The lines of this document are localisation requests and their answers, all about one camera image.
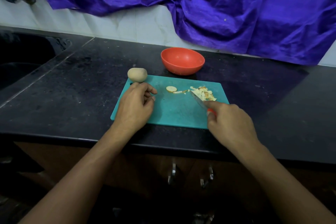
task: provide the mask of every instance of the teal cutting board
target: teal cutting board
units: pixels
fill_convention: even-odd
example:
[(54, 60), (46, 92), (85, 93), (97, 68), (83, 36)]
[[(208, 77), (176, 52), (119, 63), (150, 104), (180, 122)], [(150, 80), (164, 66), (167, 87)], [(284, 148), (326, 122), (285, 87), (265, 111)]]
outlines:
[[(157, 89), (154, 111), (148, 120), (150, 124), (207, 128), (206, 110), (193, 99), (190, 92), (186, 92), (186, 94), (173, 94), (166, 90), (167, 86), (174, 86), (177, 90), (187, 90), (190, 89), (190, 86), (195, 88), (206, 86), (208, 90), (212, 90), (217, 101), (229, 103), (221, 84), (217, 82), (204, 82), (156, 75), (149, 75), (145, 82)], [(119, 101), (131, 83), (132, 81), (128, 79), (112, 112), (111, 120), (115, 119)]]

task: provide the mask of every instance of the countertop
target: countertop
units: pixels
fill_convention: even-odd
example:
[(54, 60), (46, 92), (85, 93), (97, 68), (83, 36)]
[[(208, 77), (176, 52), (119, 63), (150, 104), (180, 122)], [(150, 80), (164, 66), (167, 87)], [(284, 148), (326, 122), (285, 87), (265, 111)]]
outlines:
[[(165, 46), (57, 35), (70, 39), (71, 48), (1, 91), (2, 138), (90, 147), (112, 124), (128, 69), (176, 77), (161, 62)], [(229, 102), (252, 117), (259, 140), (276, 158), (290, 166), (334, 167), (336, 68), (199, 52), (206, 60), (203, 68), (185, 78), (221, 83)], [(235, 160), (205, 129), (147, 124), (125, 150)]]

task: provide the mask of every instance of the brown wooden cabinet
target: brown wooden cabinet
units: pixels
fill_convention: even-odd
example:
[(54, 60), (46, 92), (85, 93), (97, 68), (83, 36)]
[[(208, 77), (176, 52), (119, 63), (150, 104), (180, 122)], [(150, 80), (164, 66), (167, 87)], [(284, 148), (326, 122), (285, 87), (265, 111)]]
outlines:
[[(36, 143), (16, 143), (44, 169), (43, 176), (35, 179), (57, 183), (90, 149)], [(172, 175), (175, 164), (175, 175)], [(206, 183), (202, 188), (201, 179)], [(336, 174), (299, 169), (289, 171), (315, 196), (328, 206), (336, 202)], [(107, 175), (107, 185), (122, 188), (151, 199), (174, 191), (183, 201), (212, 207), (219, 200), (235, 199), (250, 213), (269, 209), (269, 202), (254, 177), (239, 163), (170, 157), (149, 154), (120, 154)]]

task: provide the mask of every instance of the knife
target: knife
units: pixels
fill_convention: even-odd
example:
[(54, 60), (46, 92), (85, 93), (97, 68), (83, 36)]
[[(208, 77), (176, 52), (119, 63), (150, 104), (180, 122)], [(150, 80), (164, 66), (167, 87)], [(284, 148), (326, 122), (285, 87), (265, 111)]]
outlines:
[(197, 102), (203, 109), (205, 109), (207, 112), (212, 112), (215, 116), (217, 116), (217, 113), (216, 113), (214, 110), (212, 110), (211, 108), (206, 107), (205, 104), (203, 103), (203, 101), (202, 101), (198, 96), (196, 96), (194, 92), (190, 91), (190, 93), (191, 93), (193, 99), (195, 99), (196, 102)]

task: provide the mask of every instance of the person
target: person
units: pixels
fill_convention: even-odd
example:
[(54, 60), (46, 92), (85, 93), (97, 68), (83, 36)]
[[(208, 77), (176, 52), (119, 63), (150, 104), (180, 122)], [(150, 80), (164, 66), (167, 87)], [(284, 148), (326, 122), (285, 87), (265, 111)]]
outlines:
[[(40, 200), (20, 224), (86, 223), (111, 163), (141, 129), (157, 90), (133, 83), (120, 100), (115, 121), (95, 146)], [(336, 223), (336, 217), (263, 146), (246, 112), (236, 105), (205, 101), (213, 136), (252, 173), (284, 223)]]

